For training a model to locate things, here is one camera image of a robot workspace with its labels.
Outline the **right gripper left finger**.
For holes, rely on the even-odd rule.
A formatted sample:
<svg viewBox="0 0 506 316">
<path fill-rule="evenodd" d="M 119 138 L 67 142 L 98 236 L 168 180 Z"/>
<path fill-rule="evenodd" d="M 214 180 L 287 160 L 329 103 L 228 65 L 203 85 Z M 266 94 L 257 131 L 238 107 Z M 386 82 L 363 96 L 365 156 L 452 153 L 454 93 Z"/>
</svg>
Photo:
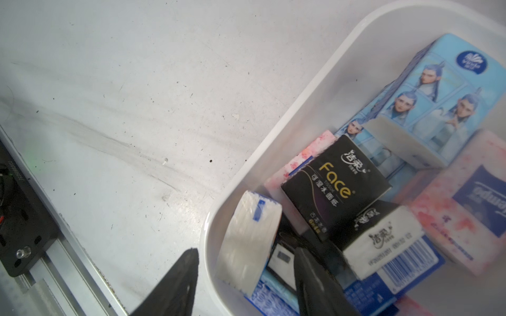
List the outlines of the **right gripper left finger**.
<svg viewBox="0 0 506 316">
<path fill-rule="evenodd" d="M 198 250 L 186 250 L 131 315 L 191 315 L 198 282 L 198 266 Z"/>
</svg>

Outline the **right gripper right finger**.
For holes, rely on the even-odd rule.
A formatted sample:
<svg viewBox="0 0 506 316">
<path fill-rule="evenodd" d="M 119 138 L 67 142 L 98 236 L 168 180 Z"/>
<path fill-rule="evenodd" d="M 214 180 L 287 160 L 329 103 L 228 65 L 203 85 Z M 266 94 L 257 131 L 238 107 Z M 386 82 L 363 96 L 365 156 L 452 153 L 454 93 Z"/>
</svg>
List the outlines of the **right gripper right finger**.
<svg viewBox="0 0 506 316">
<path fill-rule="evenodd" d="M 359 312 L 336 280 L 304 248 L 295 250 L 294 271 L 300 315 L 347 316 Z"/>
</svg>

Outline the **pink tissue pack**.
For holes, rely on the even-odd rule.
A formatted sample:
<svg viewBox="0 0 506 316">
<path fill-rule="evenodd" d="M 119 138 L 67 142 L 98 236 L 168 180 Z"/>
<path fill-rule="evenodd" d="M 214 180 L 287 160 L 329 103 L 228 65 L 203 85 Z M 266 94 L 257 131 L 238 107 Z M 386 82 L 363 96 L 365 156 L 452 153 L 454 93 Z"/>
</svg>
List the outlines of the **pink tissue pack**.
<svg viewBox="0 0 506 316">
<path fill-rule="evenodd" d="M 505 141 L 477 131 L 408 207 L 440 250 L 481 275 L 505 249 Z"/>
</svg>

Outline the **light blue tissue pack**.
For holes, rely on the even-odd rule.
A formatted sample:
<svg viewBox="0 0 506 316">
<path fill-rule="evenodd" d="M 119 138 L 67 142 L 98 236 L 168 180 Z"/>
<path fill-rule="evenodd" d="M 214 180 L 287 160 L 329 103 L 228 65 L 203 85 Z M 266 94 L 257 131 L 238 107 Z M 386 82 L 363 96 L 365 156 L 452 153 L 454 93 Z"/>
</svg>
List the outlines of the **light blue tissue pack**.
<svg viewBox="0 0 506 316">
<path fill-rule="evenodd" d="M 505 67 L 445 34 L 415 55 L 364 128 L 414 168 L 444 168 L 504 93 Z"/>
</svg>

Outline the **pink Tempo side pack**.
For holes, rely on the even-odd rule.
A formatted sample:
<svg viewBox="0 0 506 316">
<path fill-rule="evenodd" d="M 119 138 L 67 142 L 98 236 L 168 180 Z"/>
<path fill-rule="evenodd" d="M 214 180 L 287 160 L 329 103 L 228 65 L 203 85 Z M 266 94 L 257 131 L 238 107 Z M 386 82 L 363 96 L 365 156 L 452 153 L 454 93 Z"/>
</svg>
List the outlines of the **pink Tempo side pack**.
<svg viewBox="0 0 506 316">
<path fill-rule="evenodd" d="M 304 234 L 309 226 L 291 200 L 282 191 L 281 185 L 336 140 L 337 137 L 329 130 L 326 130 L 264 183 L 264 188 L 270 196 L 282 205 L 284 216 L 287 217 L 288 222 L 298 235 Z"/>
</svg>

